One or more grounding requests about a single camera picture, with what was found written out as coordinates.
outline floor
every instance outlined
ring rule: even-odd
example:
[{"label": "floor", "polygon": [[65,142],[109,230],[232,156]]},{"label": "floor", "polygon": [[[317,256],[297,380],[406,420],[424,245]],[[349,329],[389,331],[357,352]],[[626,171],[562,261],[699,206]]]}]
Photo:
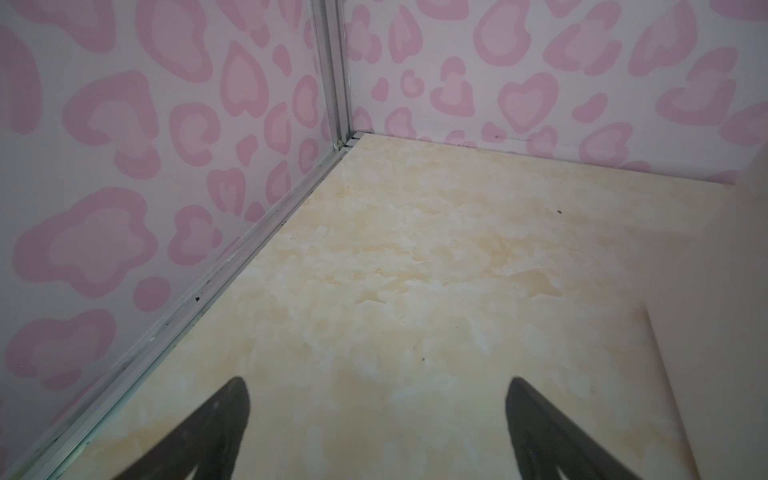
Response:
[{"label": "floor", "polygon": [[235,479],[519,478],[512,376],[641,478],[695,478],[643,298],[729,191],[366,135],[63,478],[119,473],[232,376]]}]

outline beige marble surface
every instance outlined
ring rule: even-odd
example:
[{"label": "beige marble surface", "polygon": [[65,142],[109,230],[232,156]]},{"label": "beige marble surface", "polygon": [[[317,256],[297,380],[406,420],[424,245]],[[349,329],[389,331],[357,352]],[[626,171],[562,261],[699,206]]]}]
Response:
[{"label": "beige marble surface", "polygon": [[728,191],[366,135],[63,478],[110,478],[235,375],[239,480],[519,478],[512,376],[642,478],[693,478],[642,299]]}]

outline pink circle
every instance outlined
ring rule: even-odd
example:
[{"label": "pink circle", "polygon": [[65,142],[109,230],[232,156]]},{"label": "pink circle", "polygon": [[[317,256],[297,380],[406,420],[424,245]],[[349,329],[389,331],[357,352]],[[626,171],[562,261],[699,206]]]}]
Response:
[{"label": "pink circle", "polygon": [[170,283],[159,276],[145,278],[134,290],[134,305],[142,312],[154,312],[170,297]]}]

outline pink and white wallpaper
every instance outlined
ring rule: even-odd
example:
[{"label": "pink and white wallpaper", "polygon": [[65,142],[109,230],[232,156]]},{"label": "pink and white wallpaper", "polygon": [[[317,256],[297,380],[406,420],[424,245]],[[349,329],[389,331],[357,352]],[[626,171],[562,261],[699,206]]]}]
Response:
[{"label": "pink and white wallpaper", "polygon": [[767,0],[348,0],[353,125],[732,183],[768,141]]},{"label": "pink and white wallpaper", "polygon": [[0,476],[330,151],[311,18],[0,4]]}]

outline pink spot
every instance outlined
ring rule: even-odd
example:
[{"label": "pink spot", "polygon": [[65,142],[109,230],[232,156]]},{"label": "pink spot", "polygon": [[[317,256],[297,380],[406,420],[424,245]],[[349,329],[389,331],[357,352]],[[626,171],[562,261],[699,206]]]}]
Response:
[{"label": "pink spot", "polygon": [[219,140],[221,123],[213,108],[198,102],[181,104],[170,111],[170,139],[181,160],[193,167],[208,165],[214,156],[210,146]]},{"label": "pink spot", "polygon": [[549,7],[552,16],[555,18],[565,18],[574,8],[578,7],[581,0],[544,0]]},{"label": "pink spot", "polygon": [[209,81],[214,65],[205,49],[206,17],[197,0],[139,0],[136,34],[161,67],[188,81]]},{"label": "pink spot", "polygon": [[219,261],[224,257],[228,257],[231,253],[233,253],[236,250],[235,246],[237,245],[238,241],[240,241],[240,237],[235,237],[235,239],[232,240],[230,244],[224,248],[224,250],[221,250],[221,253],[219,253],[219,256],[216,257],[216,261]]},{"label": "pink spot", "polygon": [[241,138],[240,141],[235,144],[237,160],[239,160],[244,167],[247,167],[250,165],[250,159],[253,158],[253,154],[255,154],[258,149],[259,139],[256,138],[256,135],[251,134]]},{"label": "pink spot", "polygon": [[195,265],[205,260],[208,252],[221,245],[221,230],[200,205],[188,205],[174,217],[176,234],[168,244],[168,257],[178,265]]},{"label": "pink spot", "polygon": [[710,0],[710,8],[736,20],[768,21],[768,2],[764,0]]},{"label": "pink spot", "polygon": [[264,115],[270,105],[270,89],[264,70],[236,41],[230,43],[224,59],[221,103],[233,117],[239,117],[246,111],[253,118]]},{"label": "pink spot", "polygon": [[406,70],[400,77],[400,90],[407,98],[418,98],[424,93],[424,79],[416,77],[413,70]]},{"label": "pink spot", "polygon": [[69,134],[82,144],[115,144],[114,163],[129,177],[146,180],[160,171],[152,146],[160,128],[141,72],[129,70],[85,85],[64,106],[63,117]]},{"label": "pink spot", "polygon": [[389,54],[395,63],[417,55],[424,45],[422,29],[410,10],[400,5],[395,19],[389,24]]},{"label": "pink spot", "polygon": [[264,19],[270,0],[216,0],[216,5],[235,28],[248,32],[258,47],[270,43],[270,30]]},{"label": "pink spot", "polygon": [[277,164],[272,169],[269,177],[266,178],[266,201],[274,205],[290,192],[290,174],[288,173],[288,162],[285,160]]},{"label": "pink spot", "polygon": [[24,325],[5,347],[5,368],[24,379],[40,379],[60,392],[107,352],[115,333],[107,310],[89,310],[69,320],[41,318]]},{"label": "pink spot", "polygon": [[142,312],[154,312],[170,298],[170,283],[159,276],[143,279],[134,290],[134,305]]},{"label": "pink spot", "polygon": [[457,147],[477,148],[478,145],[473,141],[465,140],[464,135],[463,130],[454,130],[445,137],[445,143]]},{"label": "pink spot", "polygon": [[741,170],[725,170],[720,173],[710,175],[704,180],[708,182],[715,182],[716,184],[735,185],[736,180],[739,179]]},{"label": "pink spot", "polygon": [[312,30],[312,21],[307,20],[304,24],[304,45],[309,50],[315,49],[315,32]]},{"label": "pink spot", "polygon": [[286,21],[288,28],[293,33],[299,31],[303,0],[277,0],[277,6],[280,8],[280,14]]},{"label": "pink spot", "polygon": [[611,39],[620,15],[621,5],[615,0],[598,3],[581,23],[567,27],[547,45],[544,61],[562,71],[583,71],[593,77],[605,73],[621,52],[621,42]]},{"label": "pink spot", "polygon": [[83,387],[80,392],[75,394],[75,396],[72,397],[72,400],[67,402],[66,405],[64,405],[61,410],[58,411],[58,413],[51,419],[48,424],[50,426],[56,425],[60,420],[62,420],[71,410],[72,408],[80,402],[81,399],[83,399],[90,391],[91,389],[96,386],[99,380],[104,376],[104,374],[96,375],[96,378],[91,380],[90,383],[88,383],[85,387]]},{"label": "pink spot", "polygon": [[373,131],[373,120],[365,108],[358,107],[352,113],[352,128],[355,130]]},{"label": "pink spot", "polygon": [[288,49],[285,45],[277,45],[272,52],[272,63],[277,65],[283,75],[289,77],[293,69],[290,65],[290,55],[288,55]]},{"label": "pink spot", "polygon": [[578,154],[586,164],[617,167],[627,159],[627,141],[632,125],[625,121],[606,125],[586,137],[578,146]]},{"label": "pink spot", "polygon": [[0,128],[22,135],[31,133],[38,126],[41,111],[42,89],[35,58],[15,33],[0,25]]},{"label": "pink spot", "polygon": [[608,106],[606,94],[594,94],[583,105],[579,105],[571,112],[571,116],[577,122],[590,124],[597,120]]},{"label": "pink spot", "polygon": [[307,128],[317,126],[320,113],[317,111],[319,95],[317,80],[312,75],[304,75],[293,89],[293,116]]},{"label": "pink spot", "polygon": [[459,57],[451,57],[442,62],[440,80],[444,87],[438,87],[429,94],[432,106],[447,115],[471,117],[475,114],[475,102],[472,100],[472,86],[464,79],[466,68]]},{"label": "pink spot", "polygon": [[387,82],[386,78],[381,77],[376,82],[376,85],[373,86],[373,90],[371,90],[371,98],[376,101],[385,101],[388,95],[389,82]]},{"label": "pink spot", "polygon": [[642,172],[644,174],[650,173],[650,164],[642,160],[627,162],[626,164],[621,165],[620,168],[621,170],[632,170],[636,172]]},{"label": "pink spot", "polygon": [[106,295],[157,252],[146,214],[147,202],[136,192],[99,190],[21,235],[14,271],[28,282],[64,280],[89,298]]},{"label": "pink spot", "polygon": [[483,141],[491,144],[500,144],[507,139],[507,132],[494,125],[492,121],[485,122],[480,133]]},{"label": "pink spot", "polygon": [[390,137],[415,139],[417,135],[411,124],[412,121],[413,116],[408,107],[396,108],[384,120],[384,131]]},{"label": "pink spot", "polygon": [[688,71],[685,88],[673,88],[656,102],[656,113],[676,124],[716,127],[728,117],[736,82],[728,74],[736,66],[735,48],[705,53]]},{"label": "pink spot", "polygon": [[435,20],[466,20],[469,16],[468,0],[416,0],[416,6]]},{"label": "pink spot", "polygon": [[344,24],[346,33],[346,55],[350,60],[365,60],[376,63],[382,56],[382,42],[378,35],[368,31],[371,25],[371,12],[364,5],[357,5],[352,10],[352,21]]},{"label": "pink spot", "polygon": [[507,83],[498,93],[498,107],[519,134],[540,124],[558,100],[558,81],[549,73],[537,73],[524,84]]},{"label": "pink spot", "polygon": [[762,145],[768,141],[768,101],[731,115],[717,133],[730,143],[743,147]]},{"label": "pink spot", "polygon": [[307,138],[299,146],[299,170],[301,173],[306,174],[312,170],[312,166],[317,160],[317,156],[320,154],[320,147],[317,144],[317,140],[314,138]]},{"label": "pink spot", "polygon": [[558,146],[558,131],[545,125],[540,131],[528,135],[525,150],[534,157],[554,158],[554,149]]},{"label": "pink spot", "polygon": [[245,202],[245,174],[240,168],[211,170],[205,184],[219,210],[240,216]]},{"label": "pink spot", "polygon": [[328,117],[324,116],[320,121],[320,134],[323,136],[323,140],[331,141],[331,131],[328,126]]},{"label": "pink spot", "polygon": [[22,17],[42,25],[56,25],[82,48],[107,53],[114,48],[117,31],[111,0],[9,0]]},{"label": "pink spot", "polygon": [[279,154],[290,151],[291,127],[288,118],[288,104],[281,102],[266,114],[264,120],[264,141],[267,147]]},{"label": "pink spot", "polygon": [[685,60],[697,40],[696,16],[688,0],[680,0],[643,31],[629,59],[629,73],[642,77],[655,68]]},{"label": "pink spot", "polygon": [[511,67],[528,52],[531,34],[525,29],[530,0],[498,0],[483,15],[472,40],[486,63]]},{"label": "pink spot", "polygon": [[261,220],[265,213],[264,207],[259,202],[253,202],[248,206],[248,210],[245,211],[245,220],[246,222],[256,223]]}]

